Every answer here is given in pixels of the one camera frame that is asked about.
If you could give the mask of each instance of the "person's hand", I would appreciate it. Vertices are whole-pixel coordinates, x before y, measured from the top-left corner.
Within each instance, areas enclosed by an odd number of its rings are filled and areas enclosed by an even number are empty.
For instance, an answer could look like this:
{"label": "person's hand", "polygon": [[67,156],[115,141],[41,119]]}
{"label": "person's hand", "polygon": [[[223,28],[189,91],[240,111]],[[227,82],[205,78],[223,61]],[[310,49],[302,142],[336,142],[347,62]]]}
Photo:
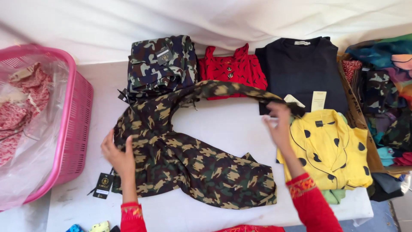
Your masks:
{"label": "person's hand", "polygon": [[273,142],[280,150],[289,149],[290,109],[285,104],[274,102],[270,102],[266,107],[270,110],[270,116],[277,117],[270,118],[269,116],[263,116],[263,121],[269,129]]}
{"label": "person's hand", "polygon": [[132,179],[134,182],[136,163],[133,156],[132,137],[129,136],[126,140],[126,152],[121,152],[113,143],[113,129],[104,138],[101,148],[104,157],[109,161],[116,172],[120,175],[123,181]]}

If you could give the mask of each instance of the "white table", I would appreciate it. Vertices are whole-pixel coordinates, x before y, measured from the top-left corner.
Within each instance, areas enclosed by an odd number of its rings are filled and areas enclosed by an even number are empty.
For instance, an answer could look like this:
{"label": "white table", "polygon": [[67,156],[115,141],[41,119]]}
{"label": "white table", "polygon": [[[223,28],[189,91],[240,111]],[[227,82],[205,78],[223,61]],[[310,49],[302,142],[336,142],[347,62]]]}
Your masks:
{"label": "white table", "polygon": [[[75,180],[52,189],[47,232],[67,230],[72,224],[89,229],[108,220],[120,225],[122,196],[110,193],[106,200],[86,196],[96,185],[101,172],[111,165],[103,158],[100,143],[128,105],[117,98],[117,89],[126,87],[127,62],[79,67],[93,85],[94,101],[87,146],[86,166]],[[276,163],[272,144],[259,116],[258,103],[249,98],[201,101],[179,109],[172,122],[174,130],[186,133],[235,156],[246,152],[258,163],[273,169],[278,186],[278,203],[246,210],[216,208],[196,201],[175,189],[165,194],[140,198],[147,231],[209,232],[239,224],[292,226],[301,224],[284,185],[283,166]],[[331,206],[339,220],[373,217],[365,188],[346,192],[340,205]]]}

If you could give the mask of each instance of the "blue floor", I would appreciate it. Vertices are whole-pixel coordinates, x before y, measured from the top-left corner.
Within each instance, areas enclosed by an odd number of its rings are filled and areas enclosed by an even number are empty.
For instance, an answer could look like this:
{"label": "blue floor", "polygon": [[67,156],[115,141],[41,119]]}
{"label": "blue floor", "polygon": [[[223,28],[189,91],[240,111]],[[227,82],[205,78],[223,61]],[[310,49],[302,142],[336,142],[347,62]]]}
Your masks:
{"label": "blue floor", "polygon": [[[353,221],[340,221],[344,232],[398,232],[392,218],[387,201],[371,201],[374,217],[359,227],[353,226]],[[286,232],[305,232],[303,225],[285,227]]]}

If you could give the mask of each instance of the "pink floral fabric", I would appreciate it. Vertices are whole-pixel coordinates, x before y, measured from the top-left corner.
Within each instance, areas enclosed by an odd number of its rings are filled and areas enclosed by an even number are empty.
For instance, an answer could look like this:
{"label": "pink floral fabric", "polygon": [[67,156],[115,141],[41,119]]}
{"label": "pink floral fabric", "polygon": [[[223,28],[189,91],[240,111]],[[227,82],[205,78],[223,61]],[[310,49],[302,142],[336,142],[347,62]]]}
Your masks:
{"label": "pink floral fabric", "polygon": [[362,62],[358,60],[344,60],[342,61],[343,72],[349,84],[352,84],[353,72],[362,67]]}
{"label": "pink floral fabric", "polygon": [[13,158],[23,129],[47,106],[51,81],[40,63],[10,76],[9,84],[21,88],[27,99],[0,103],[0,166]]}

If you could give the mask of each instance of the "clear plastic bag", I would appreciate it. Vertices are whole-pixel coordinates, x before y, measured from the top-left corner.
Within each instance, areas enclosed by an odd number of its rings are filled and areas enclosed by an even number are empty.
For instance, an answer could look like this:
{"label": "clear plastic bag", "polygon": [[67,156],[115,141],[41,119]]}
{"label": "clear plastic bag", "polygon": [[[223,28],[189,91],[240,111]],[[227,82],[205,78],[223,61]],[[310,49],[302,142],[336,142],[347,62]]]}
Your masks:
{"label": "clear plastic bag", "polygon": [[[23,130],[18,131],[21,137],[13,157],[0,166],[0,211],[22,205],[47,180],[53,167],[63,112],[67,64],[42,54],[25,57],[25,60],[28,65],[22,69],[40,63],[42,71],[50,76],[51,81],[47,83],[49,99],[43,110],[36,108],[38,114],[31,118]],[[9,102],[15,100],[18,105],[20,100],[19,106],[28,109],[21,101],[23,96],[17,93],[21,92],[21,88],[9,84],[16,69],[0,65],[0,70],[0,99],[3,96]]]}

